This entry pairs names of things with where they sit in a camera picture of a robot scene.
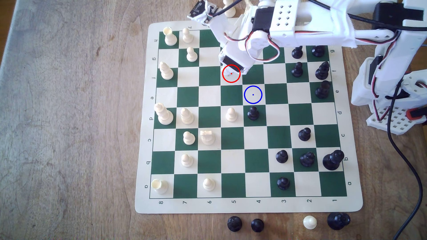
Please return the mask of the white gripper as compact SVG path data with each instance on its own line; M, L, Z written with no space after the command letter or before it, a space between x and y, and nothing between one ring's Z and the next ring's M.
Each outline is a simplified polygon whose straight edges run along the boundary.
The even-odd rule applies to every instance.
M208 26L222 46L219 60L230 65L228 73L240 71L247 74L258 58L258 32L252 31L254 15L240 15L231 22L225 15L208 16Z

